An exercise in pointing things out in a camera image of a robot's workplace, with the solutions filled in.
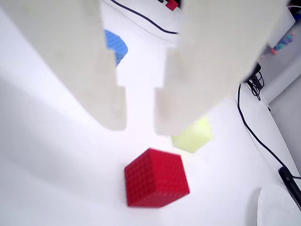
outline yellow cube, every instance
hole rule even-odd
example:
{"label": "yellow cube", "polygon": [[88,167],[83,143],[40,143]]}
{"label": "yellow cube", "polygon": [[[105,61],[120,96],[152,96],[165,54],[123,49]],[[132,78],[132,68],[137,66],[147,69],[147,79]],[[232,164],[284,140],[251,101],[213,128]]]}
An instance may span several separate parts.
{"label": "yellow cube", "polygon": [[179,136],[171,136],[174,147],[194,153],[213,137],[206,117],[188,125]]}

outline blue object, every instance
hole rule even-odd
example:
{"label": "blue object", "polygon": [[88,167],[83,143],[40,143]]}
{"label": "blue object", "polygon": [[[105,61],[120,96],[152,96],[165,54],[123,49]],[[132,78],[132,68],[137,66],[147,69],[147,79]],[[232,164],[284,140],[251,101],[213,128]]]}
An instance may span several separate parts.
{"label": "blue object", "polygon": [[124,56],[127,54],[128,51],[127,45],[118,35],[108,30],[105,30],[105,37],[106,37],[108,49],[113,49],[115,51],[116,66],[117,66],[120,63],[120,61],[124,58]]}

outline wire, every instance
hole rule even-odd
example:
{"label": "wire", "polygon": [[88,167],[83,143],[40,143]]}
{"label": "wire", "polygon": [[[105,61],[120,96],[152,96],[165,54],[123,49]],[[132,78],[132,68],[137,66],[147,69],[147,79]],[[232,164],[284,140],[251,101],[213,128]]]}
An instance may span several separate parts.
{"label": "wire", "polygon": [[301,6],[288,6],[288,8],[301,8]]}
{"label": "wire", "polygon": [[258,80],[258,81],[262,80],[262,87],[264,87],[264,80],[263,80],[263,76],[262,76],[261,72],[258,72],[258,73],[260,74],[260,78],[259,78],[259,80]]}
{"label": "wire", "polygon": [[255,134],[254,132],[251,130],[251,128],[248,126],[248,124],[245,121],[244,115],[240,109],[240,88],[241,88],[241,83],[238,87],[238,97],[237,97],[237,108],[239,111],[239,114],[241,116],[241,119],[245,125],[245,127],[250,131],[250,133],[253,135],[253,137],[258,141],[259,144],[261,144],[283,167],[287,168],[286,165],[277,157],[277,155],[275,155]]}
{"label": "wire", "polygon": [[168,34],[178,34],[178,32],[171,32],[171,31],[167,31],[167,30],[163,29],[162,27],[160,27],[158,24],[156,24],[155,22],[153,22],[153,21],[152,21],[151,19],[149,19],[148,17],[142,15],[141,13],[136,12],[135,10],[132,10],[131,8],[128,8],[128,7],[124,6],[124,5],[121,5],[119,2],[117,2],[117,1],[115,1],[115,0],[110,0],[110,1],[112,1],[113,3],[115,3],[116,5],[118,5],[118,6],[122,7],[122,8],[124,8],[124,9],[126,9],[126,10],[128,10],[128,11],[130,11],[130,12],[132,12],[132,13],[135,13],[136,15],[142,17],[143,19],[147,20],[147,21],[150,22],[152,25],[154,25],[154,26],[157,27],[159,30],[161,30],[161,31],[163,31],[163,32],[165,32],[165,33],[168,33]]}
{"label": "wire", "polygon": [[112,6],[111,4],[107,3],[106,1],[102,0],[102,2],[104,4],[106,4],[108,7],[110,7],[111,9],[115,10],[116,12],[118,12],[119,14],[121,14],[123,17],[125,17],[127,20],[131,21],[133,24],[135,24],[136,26],[140,27],[142,30],[144,30],[145,32],[147,32],[148,34],[160,39],[161,41],[163,42],[168,42],[168,43],[172,43],[170,40],[167,40],[167,39],[163,39],[151,32],[149,32],[148,30],[146,30],[144,27],[140,26],[138,23],[136,23],[134,20],[132,20],[131,18],[127,17],[125,14],[123,14],[122,12],[120,12],[116,7]]}

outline red cube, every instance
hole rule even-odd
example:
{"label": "red cube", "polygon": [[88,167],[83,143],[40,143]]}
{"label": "red cube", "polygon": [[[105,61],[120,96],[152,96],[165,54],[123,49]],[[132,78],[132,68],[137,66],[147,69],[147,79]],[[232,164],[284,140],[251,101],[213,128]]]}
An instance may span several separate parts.
{"label": "red cube", "polygon": [[181,156],[149,148],[124,169],[127,204],[159,208],[189,194]]}
{"label": "red cube", "polygon": [[171,11],[174,11],[175,8],[178,7],[178,3],[175,0],[169,0],[166,4],[166,7],[168,7]]}

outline cube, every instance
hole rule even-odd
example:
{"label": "cube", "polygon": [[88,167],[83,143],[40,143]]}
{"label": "cube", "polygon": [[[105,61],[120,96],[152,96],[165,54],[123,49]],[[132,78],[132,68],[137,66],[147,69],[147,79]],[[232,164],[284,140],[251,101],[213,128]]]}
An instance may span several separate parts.
{"label": "cube", "polygon": [[178,154],[149,148],[124,171],[129,207],[160,208],[190,193]]}
{"label": "cube", "polygon": [[213,138],[210,122],[206,117],[187,126],[179,136],[171,136],[174,147],[194,153]]}
{"label": "cube", "polygon": [[166,4],[166,7],[169,8],[171,11],[174,11],[175,8],[178,7],[178,3],[175,0],[169,0]]}

